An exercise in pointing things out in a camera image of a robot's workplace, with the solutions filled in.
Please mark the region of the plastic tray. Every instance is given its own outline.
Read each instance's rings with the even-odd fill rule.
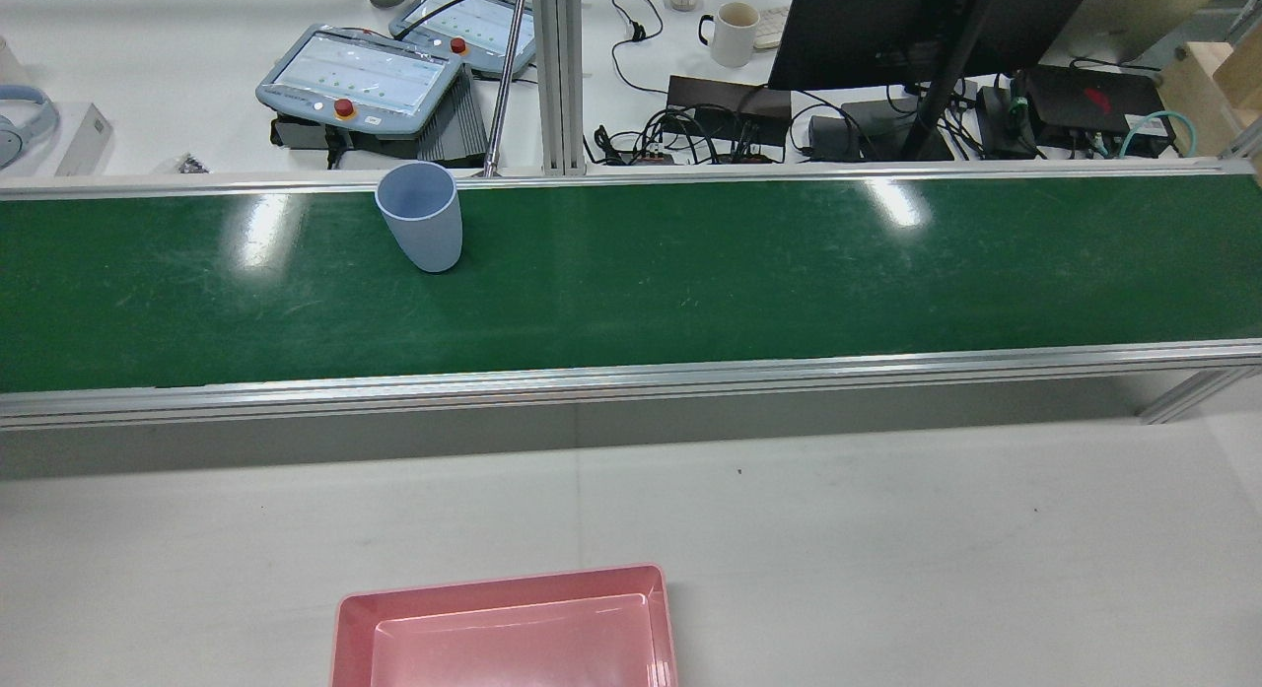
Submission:
[[[656,566],[342,600],[332,687],[675,687]]]

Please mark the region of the light blue cup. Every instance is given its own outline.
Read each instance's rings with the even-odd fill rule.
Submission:
[[[464,241],[456,178],[440,164],[409,162],[377,184],[377,207],[399,248],[424,273],[456,265]]]

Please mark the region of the coffee mug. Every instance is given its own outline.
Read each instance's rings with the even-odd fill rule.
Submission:
[[[718,8],[718,16],[707,14],[697,23],[697,37],[711,48],[711,58],[728,68],[740,68],[753,57],[753,39],[757,37],[758,10],[745,3],[727,3]],[[707,39],[702,27],[714,23],[714,35]]]

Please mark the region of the white floor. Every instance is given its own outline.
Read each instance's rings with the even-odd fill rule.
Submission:
[[[1262,378],[1118,389],[0,436],[106,472],[0,484],[0,683],[316,686],[343,594],[651,561],[681,687],[1257,684]]]

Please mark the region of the black stand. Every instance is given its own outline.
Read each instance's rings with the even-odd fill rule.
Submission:
[[[959,16],[958,30],[954,38],[948,42],[946,58],[938,68],[938,73],[929,85],[929,92],[920,101],[920,106],[915,109],[914,116],[900,114],[891,109],[890,104],[882,101],[847,106],[847,111],[856,117],[862,130],[859,146],[864,158],[878,162],[955,159],[938,130],[938,121],[943,112],[950,107],[955,83],[964,77],[968,58],[973,54],[977,39],[982,35],[982,28],[986,25],[993,3],[994,0],[965,1],[964,10]],[[899,124],[900,120],[906,124],[906,129],[895,126],[891,130],[890,124]],[[873,128],[872,133],[868,133],[870,126]]]

